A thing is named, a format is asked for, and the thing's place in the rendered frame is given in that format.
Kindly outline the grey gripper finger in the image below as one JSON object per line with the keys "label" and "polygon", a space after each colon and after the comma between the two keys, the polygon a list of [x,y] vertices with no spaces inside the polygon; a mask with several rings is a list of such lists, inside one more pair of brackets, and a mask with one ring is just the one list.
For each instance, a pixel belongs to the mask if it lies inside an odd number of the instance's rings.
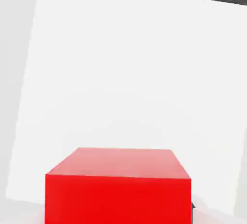
{"label": "grey gripper finger", "polygon": [[200,216],[200,212],[194,205],[194,203],[191,203],[191,224],[198,224],[198,217]]}

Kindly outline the small red cube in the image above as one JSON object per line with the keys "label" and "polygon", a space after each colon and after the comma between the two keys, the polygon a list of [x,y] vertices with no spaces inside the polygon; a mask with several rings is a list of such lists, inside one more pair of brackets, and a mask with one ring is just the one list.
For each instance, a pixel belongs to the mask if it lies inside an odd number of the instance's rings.
{"label": "small red cube", "polygon": [[169,149],[78,148],[45,176],[44,224],[192,224],[191,188]]}

